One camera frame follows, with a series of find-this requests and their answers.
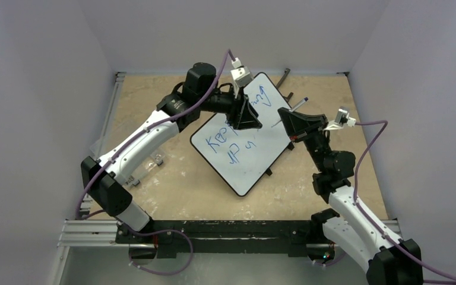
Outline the white whiteboard black frame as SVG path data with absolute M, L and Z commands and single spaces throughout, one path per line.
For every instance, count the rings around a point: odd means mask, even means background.
M 190 137 L 193 148 L 239 197 L 248 194 L 290 144 L 277 112 L 289 104 L 269 76 L 257 74 L 245 93 L 262 128 L 238 131 L 224 114 L 216 114 Z

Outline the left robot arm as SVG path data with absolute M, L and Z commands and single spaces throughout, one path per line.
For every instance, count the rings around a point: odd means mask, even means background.
M 130 228 L 139 243 L 153 237 L 153 219 L 123 187 L 132 173 L 162 144 L 180 134 L 200 118 L 201 112 L 224 114 L 235 130 L 260 129 L 257 111 L 244 88 L 254 80 L 250 69 L 238 59 L 232 61 L 232 82 L 219 84 L 220 74 L 211 64 L 198 62 L 164 96 L 148 119 L 129 137 L 105 155 L 81 162 L 83 186 L 87 194 L 109 216 Z

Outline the blue whiteboard marker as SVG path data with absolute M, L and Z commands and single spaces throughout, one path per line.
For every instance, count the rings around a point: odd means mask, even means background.
M 298 108 L 300 108 L 301 106 L 303 106 L 307 101 L 309 100 L 308 97 L 305 97 L 303 98 L 300 102 L 298 102 L 297 104 L 295 104 L 292 108 L 289 109 L 289 112 L 295 112 L 296 110 L 298 110 Z M 271 127 L 275 127 L 276 125 L 278 125 L 280 122 L 282 121 L 282 119 L 280 119 L 279 121 L 277 121 L 274 125 L 272 125 Z

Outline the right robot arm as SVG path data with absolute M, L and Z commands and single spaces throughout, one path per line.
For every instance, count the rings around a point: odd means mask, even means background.
M 361 161 L 352 152 L 330 147 L 330 132 L 356 126 L 357 120 L 342 108 L 333 121 L 325 115 L 306 115 L 285 107 L 277 112 L 290 140 L 306 146 L 318 169 L 312 176 L 314 191 L 334 212 L 326 220 L 311 223 L 311 237 L 338 245 L 365 272 L 369 284 L 423 284 L 418 244 L 403 240 L 361 200 L 358 183 L 349 181 L 350 177 L 358 180 Z

